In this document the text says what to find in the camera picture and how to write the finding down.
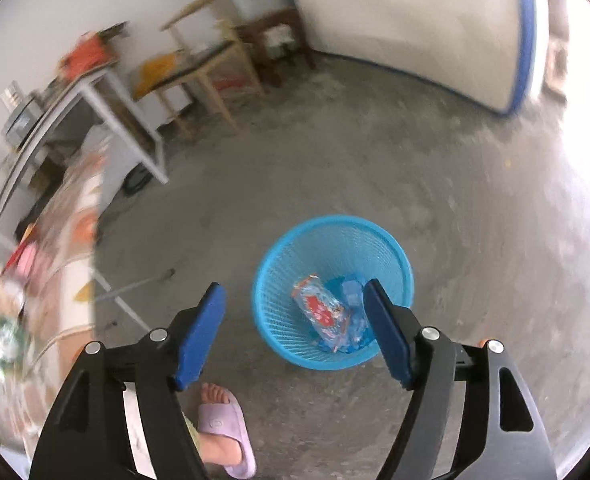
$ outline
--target toe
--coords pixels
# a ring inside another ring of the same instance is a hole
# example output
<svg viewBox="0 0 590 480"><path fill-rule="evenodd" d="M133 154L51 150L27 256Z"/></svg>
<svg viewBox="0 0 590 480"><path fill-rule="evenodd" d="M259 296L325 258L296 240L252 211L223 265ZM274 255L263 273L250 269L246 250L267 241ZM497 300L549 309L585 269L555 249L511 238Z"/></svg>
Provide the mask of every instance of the toe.
<svg viewBox="0 0 590 480"><path fill-rule="evenodd" d="M226 392L224 392L224 390L218 386L217 387L217 402L219 402L220 404L225 404L225 399L226 399Z"/></svg>
<svg viewBox="0 0 590 480"><path fill-rule="evenodd" d="M200 396L201 396L201 403L202 404L206 404L209 402L209 384L208 383L203 383L201 385Z"/></svg>
<svg viewBox="0 0 590 480"><path fill-rule="evenodd" d="M217 402L217 385L209 383L209 402Z"/></svg>
<svg viewBox="0 0 590 480"><path fill-rule="evenodd" d="M221 402L221 388L213 384L213 402Z"/></svg>

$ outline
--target white wall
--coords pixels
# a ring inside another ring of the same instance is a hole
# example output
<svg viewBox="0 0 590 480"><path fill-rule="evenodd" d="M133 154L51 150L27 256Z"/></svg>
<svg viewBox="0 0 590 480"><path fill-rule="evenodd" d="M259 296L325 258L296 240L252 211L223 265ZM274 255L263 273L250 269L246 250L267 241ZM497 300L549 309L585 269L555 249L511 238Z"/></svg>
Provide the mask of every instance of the white wall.
<svg viewBox="0 0 590 480"><path fill-rule="evenodd" d="M126 74L145 59L175 48L159 26L193 0L2 0L0 3L0 94L12 80L24 92L42 89L53 79L57 61L77 38L128 20L130 37L118 41ZM216 38L206 10L180 24L192 46ZM8 112L0 100L0 130Z"/></svg>
<svg viewBox="0 0 590 480"><path fill-rule="evenodd" d="M519 0L297 0L312 46L415 73L504 111Z"/></svg>

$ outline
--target wooden chair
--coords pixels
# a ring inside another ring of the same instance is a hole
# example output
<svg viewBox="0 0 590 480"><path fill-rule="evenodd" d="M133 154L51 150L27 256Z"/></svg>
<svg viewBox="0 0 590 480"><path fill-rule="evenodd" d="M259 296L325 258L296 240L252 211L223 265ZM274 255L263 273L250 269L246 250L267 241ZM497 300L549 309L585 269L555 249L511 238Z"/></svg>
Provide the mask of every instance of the wooden chair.
<svg viewBox="0 0 590 480"><path fill-rule="evenodd" d="M193 133L188 128L184 120L182 120L179 113L173 109L168 99L164 95L164 92L169 88L178 85L184 85L191 80L199 81L213 101L213 104L217 110L219 110L224 118L236 130L238 129L237 124L235 124L235 121L230 115L229 110L226 108L224 101L219 95L217 89L213 86L213 82L209 77L210 70L215 68L223 61L226 61L231 56L237 56L237 59L242 63L242 67L248 73L251 83L257 90L257 93L264 94L264 89L262 89L262 85L259 81L257 73L255 72L248 54L246 53L245 46L237 36L232 23L230 23L228 20L218 20L217 27L221 30L223 41L206 49L203 52L198 52L194 55L191 54L190 48L187 46L187 44L185 44L184 38L182 38L179 30L177 30L175 27L177 22L186 18L187 16L190 16L191 14L194 14L198 10L203 9L203 7L210 5L213 3L213 1L214 0L195 0L194 2L185 6L184 9L180 10L160 28L162 31L167 30L170 32L173 39L175 40L175 43L179 48L178 52L176 53L179 58L179 63L177 68L173 70L170 75L156 83L152 90L155 91L166 110L168 110L177 125L189 137L189 139L193 138Z"/></svg>
<svg viewBox="0 0 590 480"><path fill-rule="evenodd" d="M313 50L309 42L306 40L306 33L304 31L304 24L302 23L299 12L294 7L275 10L269 12L261 18L254 20L244 25L235 27L235 31L239 38L245 43L250 43L255 48L258 58L258 70L260 76L268 80L273 86L281 86L281 78L275 70L276 59L269 56L265 45L264 32L277 25L288 25L291 28L295 40L299 44L299 51L302 52L306 62L311 69L315 68L315 59L313 58ZM284 52L283 58L290 64L293 64L292 57L296 53L291 51L286 45L281 47Z"/></svg>

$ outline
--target screw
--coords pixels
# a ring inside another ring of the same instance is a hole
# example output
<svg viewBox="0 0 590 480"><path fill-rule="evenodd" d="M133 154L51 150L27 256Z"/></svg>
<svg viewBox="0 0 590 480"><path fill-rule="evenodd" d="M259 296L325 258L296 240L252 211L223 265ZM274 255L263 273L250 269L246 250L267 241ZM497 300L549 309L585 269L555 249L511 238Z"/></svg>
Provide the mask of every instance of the screw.
<svg viewBox="0 0 590 480"><path fill-rule="evenodd" d="M440 338L440 331L432 326L425 326L422 329L422 337L429 341L435 341Z"/></svg>
<svg viewBox="0 0 590 480"><path fill-rule="evenodd" d="M98 341L91 341L86 345L87 354L97 354L102 349L102 345Z"/></svg>
<svg viewBox="0 0 590 480"><path fill-rule="evenodd" d="M496 354L501 354L504 351L504 345L496 339L491 339L488 342L488 349Z"/></svg>
<svg viewBox="0 0 590 480"><path fill-rule="evenodd" d="M166 336L168 336L168 332L166 332L166 330L164 330L163 328L156 328L149 335L151 340L157 341L157 342L163 341L164 339L166 339Z"/></svg>

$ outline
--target orange object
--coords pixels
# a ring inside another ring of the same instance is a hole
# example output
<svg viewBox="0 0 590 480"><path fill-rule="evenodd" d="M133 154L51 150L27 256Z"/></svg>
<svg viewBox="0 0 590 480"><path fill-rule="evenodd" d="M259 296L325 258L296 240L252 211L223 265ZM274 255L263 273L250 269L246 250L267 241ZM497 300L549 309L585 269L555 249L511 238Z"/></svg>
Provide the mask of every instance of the orange object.
<svg viewBox="0 0 590 480"><path fill-rule="evenodd" d="M73 232L71 241L76 244L88 244L92 246L95 240L97 228L97 211L85 212L82 215L73 216Z"/></svg>
<svg viewBox="0 0 590 480"><path fill-rule="evenodd" d="M61 60L64 78L72 81L92 68L112 59L105 44L95 32L83 35L75 48Z"/></svg>
<svg viewBox="0 0 590 480"><path fill-rule="evenodd" d="M171 75L176 69L179 60L177 54L164 54L145 61L139 68L139 82L135 87L136 100L152 91L153 87Z"/></svg>
<svg viewBox="0 0 590 480"><path fill-rule="evenodd" d="M35 224L30 224L26 230L24 231L24 236L22 237L22 241L17 246L17 248L12 252L11 257L8 258L6 265L4 266L4 272L14 266L17 261L20 259L22 254L24 253L24 249L30 244L32 238L30 238L30 234L33 231Z"/></svg>

